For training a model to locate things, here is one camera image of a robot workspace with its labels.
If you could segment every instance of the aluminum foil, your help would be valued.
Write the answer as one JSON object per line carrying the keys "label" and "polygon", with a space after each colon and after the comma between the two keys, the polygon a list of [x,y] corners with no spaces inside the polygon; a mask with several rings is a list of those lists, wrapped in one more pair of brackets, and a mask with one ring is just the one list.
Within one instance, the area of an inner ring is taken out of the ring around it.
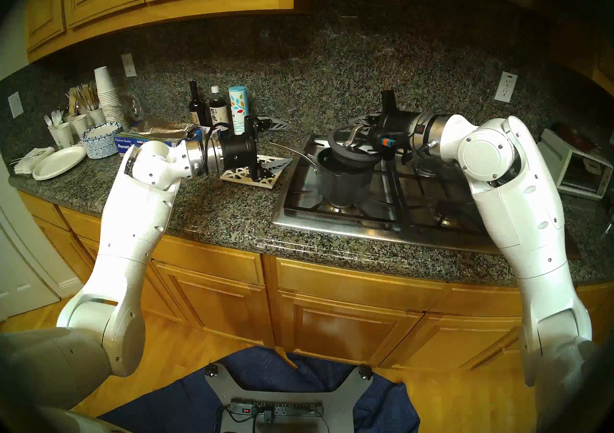
{"label": "aluminum foil", "polygon": [[178,139],[183,140],[188,137],[188,134],[198,126],[192,123],[171,123],[163,119],[148,117],[140,123],[130,128],[130,134],[138,134],[140,136],[155,137],[159,139]]}

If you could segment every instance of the kirkland box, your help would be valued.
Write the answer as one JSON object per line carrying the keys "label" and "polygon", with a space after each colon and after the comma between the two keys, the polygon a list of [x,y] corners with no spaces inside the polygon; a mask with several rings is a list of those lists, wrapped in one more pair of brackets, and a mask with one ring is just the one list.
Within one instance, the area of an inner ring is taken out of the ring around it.
{"label": "kirkland box", "polygon": [[183,140],[202,139],[203,129],[200,126],[149,119],[130,128],[129,131],[118,132],[115,135],[115,145],[117,152],[125,154],[133,145],[140,147],[148,141],[161,141],[168,146],[176,147]]}

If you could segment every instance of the electrical outlet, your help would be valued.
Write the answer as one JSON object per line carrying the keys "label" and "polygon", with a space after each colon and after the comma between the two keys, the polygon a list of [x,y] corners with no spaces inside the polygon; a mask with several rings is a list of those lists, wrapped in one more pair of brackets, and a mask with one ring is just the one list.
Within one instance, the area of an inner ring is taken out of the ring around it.
{"label": "electrical outlet", "polygon": [[124,53],[122,55],[122,62],[124,62],[124,71],[126,72],[126,76],[136,76],[135,63],[132,61],[132,53]]}
{"label": "electrical outlet", "polygon": [[514,92],[514,87],[516,85],[517,79],[518,75],[508,73],[507,71],[501,73],[501,80],[499,81],[499,86],[497,87],[495,99],[497,101],[509,103],[511,99],[511,94]]}
{"label": "electrical outlet", "polygon": [[22,99],[19,98],[19,91],[9,96],[9,106],[11,107],[11,113],[13,113],[13,119],[23,114]]}

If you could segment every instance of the power strip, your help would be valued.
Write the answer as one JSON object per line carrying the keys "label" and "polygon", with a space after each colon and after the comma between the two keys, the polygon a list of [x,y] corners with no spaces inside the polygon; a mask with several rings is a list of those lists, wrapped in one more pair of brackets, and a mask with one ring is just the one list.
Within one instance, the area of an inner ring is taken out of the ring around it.
{"label": "power strip", "polygon": [[233,415],[264,415],[265,422],[273,421],[275,416],[323,416],[322,403],[290,404],[280,402],[258,402],[249,399],[232,399],[228,407]]}

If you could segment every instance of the reynolds foil box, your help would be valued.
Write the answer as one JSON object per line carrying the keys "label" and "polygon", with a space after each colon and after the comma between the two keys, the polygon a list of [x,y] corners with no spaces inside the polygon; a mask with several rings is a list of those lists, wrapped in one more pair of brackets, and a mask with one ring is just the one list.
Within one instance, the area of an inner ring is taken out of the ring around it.
{"label": "reynolds foil box", "polygon": [[[190,135],[185,138],[186,141],[200,141],[203,139],[202,129],[199,127],[195,130],[191,131]],[[115,145],[117,146],[117,152],[120,154],[125,154],[131,146],[136,145],[137,147],[141,147],[148,141],[161,141],[164,142],[167,146],[176,147],[181,144],[181,141],[184,139],[176,138],[176,137],[168,137],[168,138],[160,138],[153,136],[143,136],[140,134],[134,134],[129,132],[118,132],[115,134]]]}

